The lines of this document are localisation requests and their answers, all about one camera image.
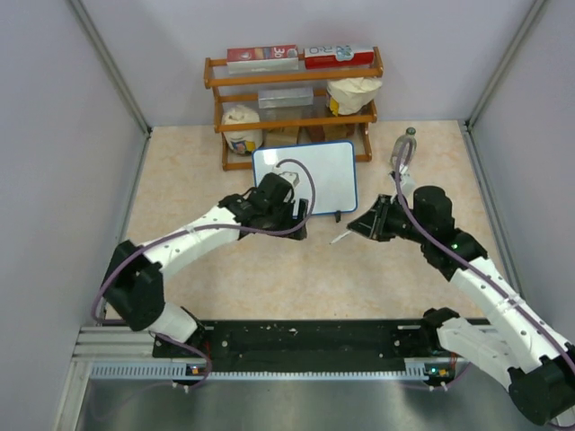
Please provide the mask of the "clear glass bottle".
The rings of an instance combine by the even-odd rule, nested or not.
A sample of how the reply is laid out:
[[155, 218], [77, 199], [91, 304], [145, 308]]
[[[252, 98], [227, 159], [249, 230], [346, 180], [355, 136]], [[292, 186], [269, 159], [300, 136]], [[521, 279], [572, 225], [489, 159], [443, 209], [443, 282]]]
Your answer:
[[391, 168], [394, 170], [397, 166], [400, 168], [408, 167], [416, 150], [416, 129], [414, 127], [408, 127], [404, 134], [399, 136], [394, 143], [389, 161]]

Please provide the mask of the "white cloth bag left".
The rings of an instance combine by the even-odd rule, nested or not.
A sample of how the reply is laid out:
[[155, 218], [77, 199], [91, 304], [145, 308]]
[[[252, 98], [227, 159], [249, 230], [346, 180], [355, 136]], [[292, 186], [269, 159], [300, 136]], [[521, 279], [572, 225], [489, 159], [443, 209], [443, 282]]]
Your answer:
[[[259, 121], [259, 113], [242, 104], [234, 105], [226, 110], [221, 119], [224, 126], [238, 126], [258, 123]], [[239, 155], [252, 154], [263, 144], [261, 129], [226, 131], [224, 137], [230, 150]]]

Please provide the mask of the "clear plastic box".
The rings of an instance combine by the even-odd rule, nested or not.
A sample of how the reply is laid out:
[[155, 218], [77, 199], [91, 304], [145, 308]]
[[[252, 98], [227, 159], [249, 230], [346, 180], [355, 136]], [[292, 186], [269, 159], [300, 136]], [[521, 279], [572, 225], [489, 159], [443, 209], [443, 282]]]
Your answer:
[[295, 108], [312, 105], [314, 90], [310, 87], [269, 89], [258, 91], [260, 109]]

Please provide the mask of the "white cloth bag right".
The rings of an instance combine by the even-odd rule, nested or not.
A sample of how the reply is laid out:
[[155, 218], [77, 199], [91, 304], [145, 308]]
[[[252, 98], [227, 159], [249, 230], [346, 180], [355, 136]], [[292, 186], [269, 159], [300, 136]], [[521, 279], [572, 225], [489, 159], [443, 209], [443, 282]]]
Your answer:
[[326, 108], [334, 116], [354, 115], [376, 97], [382, 81], [375, 77], [331, 80], [327, 83]]

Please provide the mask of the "wooden shelf rack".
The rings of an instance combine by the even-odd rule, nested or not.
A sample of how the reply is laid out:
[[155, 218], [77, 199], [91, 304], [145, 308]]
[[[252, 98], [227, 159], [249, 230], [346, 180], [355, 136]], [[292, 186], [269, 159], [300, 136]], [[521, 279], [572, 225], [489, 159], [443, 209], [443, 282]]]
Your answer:
[[368, 101], [357, 112], [343, 116], [333, 114], [327, 83], [344, 78], [381, 78], [384, 64], [378, 47], [370, 49], [370, 65], [307, 69], [268, 74], [222, 76], [227, 62], [224, 58], [206, 58], [203, 83], [214, 98], [214, 131], [221, 136], [221, 167], [225, 171], [250, 170], [251, 156], [241, 155], [242, 145], [231, 145], [227, 139], [234, 132], [292, 129], [298, 144], [311, 141], [324, 131], [350, 131], [356, 143], [355, 160], [372, 160], [369, 125], [378, 120], [376, 102]]

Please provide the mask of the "blue-framed whiteboard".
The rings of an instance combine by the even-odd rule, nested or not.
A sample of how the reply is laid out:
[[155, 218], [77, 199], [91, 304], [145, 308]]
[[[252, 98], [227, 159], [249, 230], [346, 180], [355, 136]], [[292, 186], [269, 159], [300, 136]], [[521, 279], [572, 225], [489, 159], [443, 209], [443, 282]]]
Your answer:
[[315, 198], [313, 214], [351, 213], [358, 208], [354, 145], [337, 141], [258, 149], [252, 154], [254, 182], [269, 172], [295, 172], [295, 197]]

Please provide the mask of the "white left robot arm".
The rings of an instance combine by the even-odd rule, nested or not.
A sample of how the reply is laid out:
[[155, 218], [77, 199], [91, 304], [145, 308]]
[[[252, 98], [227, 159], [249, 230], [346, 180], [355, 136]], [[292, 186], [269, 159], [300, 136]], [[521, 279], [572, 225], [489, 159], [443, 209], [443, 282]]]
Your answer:
[[164, 298], [165, 282], [209, 252], [266, 233], [298, 241], [306, 237], [308, 202], [295, 198], [295, 172], [271, 172], [258, 186], [221, 199], [205, 215], [151, 242], [122, 242], [113, 252], [102, 298], [133, 331], [172, 339], [185, 356], [203, 348], [203, 324]]

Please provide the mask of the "red toothpaste box right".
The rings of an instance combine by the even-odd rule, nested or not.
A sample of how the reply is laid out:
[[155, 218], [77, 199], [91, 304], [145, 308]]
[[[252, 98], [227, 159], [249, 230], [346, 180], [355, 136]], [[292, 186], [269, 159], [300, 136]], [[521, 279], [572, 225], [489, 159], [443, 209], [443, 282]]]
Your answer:
[[373, 62], [374, 58], [374, 49], [361, 45], [323, 45], [304, 49], [306, 69], [367, 66]]

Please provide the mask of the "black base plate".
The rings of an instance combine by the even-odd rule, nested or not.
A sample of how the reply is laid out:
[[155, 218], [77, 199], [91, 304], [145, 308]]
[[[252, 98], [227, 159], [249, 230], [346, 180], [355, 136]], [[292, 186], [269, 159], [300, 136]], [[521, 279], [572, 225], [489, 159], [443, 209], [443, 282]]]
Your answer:
[[213, 367], [232, 370], [373, 370], [376, 363], [451, 357], [416, 320], [205, 321], [197, 345]]

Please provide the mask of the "brown box under shelf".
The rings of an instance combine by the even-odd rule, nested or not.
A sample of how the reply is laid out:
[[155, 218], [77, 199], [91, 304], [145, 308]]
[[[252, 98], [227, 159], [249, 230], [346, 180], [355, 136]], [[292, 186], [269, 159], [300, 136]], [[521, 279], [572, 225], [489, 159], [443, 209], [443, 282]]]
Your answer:
[[268, 129], [264, 137], [266, 147], [292, 146], [298, 143], [300, 127]]

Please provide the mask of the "white cloth bag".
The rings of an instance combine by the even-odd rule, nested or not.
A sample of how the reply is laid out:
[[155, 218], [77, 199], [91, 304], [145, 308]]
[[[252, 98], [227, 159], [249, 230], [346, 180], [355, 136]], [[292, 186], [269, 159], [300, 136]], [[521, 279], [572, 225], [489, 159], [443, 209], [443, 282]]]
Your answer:
[[[224, 126], [238, 126], [258, 123], [259, 121], [259, 113], [242, 104], [234, 105], [226, 110], [221, 119]], [[239, 155], [252, 154], [263, 144], [261, 129], [226, 131], [224, 137], [230, 150]]]
[[334, 116], [354, 115], [376, 97], [382, 81], [375, 77], [331, 80], [327, 83], [326, 108]]

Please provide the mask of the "red toothpaste box left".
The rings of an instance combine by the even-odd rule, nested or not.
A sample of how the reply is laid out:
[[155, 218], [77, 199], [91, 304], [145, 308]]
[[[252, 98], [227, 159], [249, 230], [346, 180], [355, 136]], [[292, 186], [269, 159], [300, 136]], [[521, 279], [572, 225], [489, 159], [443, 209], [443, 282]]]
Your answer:
[[226, 66], [230, 75], [296, 71], [299, 68], [297, 45], [229, 48]]

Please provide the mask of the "brown block under shelf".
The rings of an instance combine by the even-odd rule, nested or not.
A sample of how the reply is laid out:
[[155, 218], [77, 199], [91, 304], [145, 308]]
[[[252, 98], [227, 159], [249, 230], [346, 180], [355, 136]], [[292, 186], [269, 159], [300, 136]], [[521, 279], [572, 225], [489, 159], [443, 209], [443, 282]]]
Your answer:
[[355, 133], [354, 124], [331, 124], [306, 127], [306, 132], [313, 143], [331, 142], [351, 137]]

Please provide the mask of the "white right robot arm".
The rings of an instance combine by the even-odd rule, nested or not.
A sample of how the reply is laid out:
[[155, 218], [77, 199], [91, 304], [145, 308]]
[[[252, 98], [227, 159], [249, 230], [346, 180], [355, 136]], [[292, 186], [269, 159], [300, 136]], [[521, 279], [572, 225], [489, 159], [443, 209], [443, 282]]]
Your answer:
[[381, 195], [347, 228], [369, 240], [401, 238], [419, 244], [425, 260], [465, 293], [497, 331], [490, 336], [458, 313], [429, 310], [419, 342], [428, 354], [455, 353], [497, 381], [530, 422], [555, 424], [574, 408], [574, 345], [545, 324], [497, 270], [488, 252], [456, 227], [453, 203], [437, 186], [404, 197]]

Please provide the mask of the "red toothpaste box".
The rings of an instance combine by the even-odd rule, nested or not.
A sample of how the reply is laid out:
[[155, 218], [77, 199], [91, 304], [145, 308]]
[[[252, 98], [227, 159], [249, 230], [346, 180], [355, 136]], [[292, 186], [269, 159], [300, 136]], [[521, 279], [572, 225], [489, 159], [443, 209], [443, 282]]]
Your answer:
[[374, 49], [361, 45], [323, 45], [304, 49], [306, 69], [367, 66], [373, 62], [374, 58]]
[[297, 45], [229, 48], [226, 66], [230, 75], [296, 71], [299, 68]]

